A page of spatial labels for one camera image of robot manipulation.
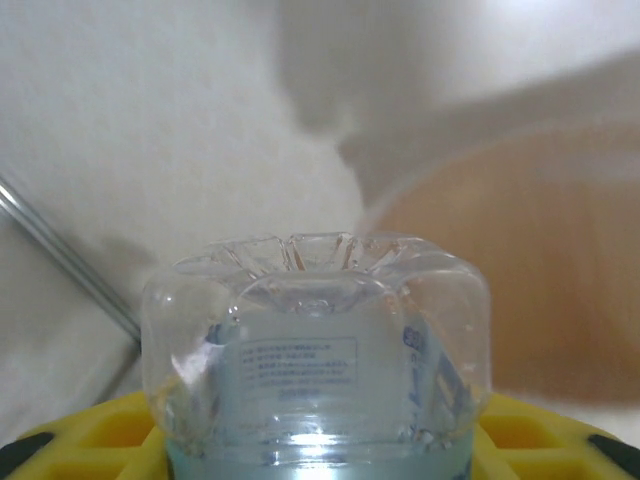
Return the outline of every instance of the yellow plastic grid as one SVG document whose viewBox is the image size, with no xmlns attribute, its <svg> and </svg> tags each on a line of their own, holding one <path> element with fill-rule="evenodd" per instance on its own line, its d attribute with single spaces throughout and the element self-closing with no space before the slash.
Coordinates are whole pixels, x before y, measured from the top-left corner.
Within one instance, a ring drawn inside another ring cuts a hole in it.
<svg viewBox="0 0 640 480">
<path fill-rule="evenodd" d="M 55 438 L 7 480 L 168 480 L 164 437 L 142 393 L 42 425 L 24 437 L 40 432 Z M 594 433 L 607 435 L 494 395 L 476 426 L 473 479 L 629 480 L 588 444 Z"/>
</svg>

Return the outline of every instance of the clear plastic bottle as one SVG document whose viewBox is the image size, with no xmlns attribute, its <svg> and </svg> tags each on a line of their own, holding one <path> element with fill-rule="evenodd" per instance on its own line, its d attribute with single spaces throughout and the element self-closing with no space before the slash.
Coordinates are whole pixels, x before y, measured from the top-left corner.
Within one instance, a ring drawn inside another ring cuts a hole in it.
<svg viewBox="0 0 640 480">
<path fill-rule="evenodd" d="M 394 234 L 227 241 L 174 265 L 142 333 L 175 478 L 467 478 L 489 299 L 474 267 Z"/>
</svg>

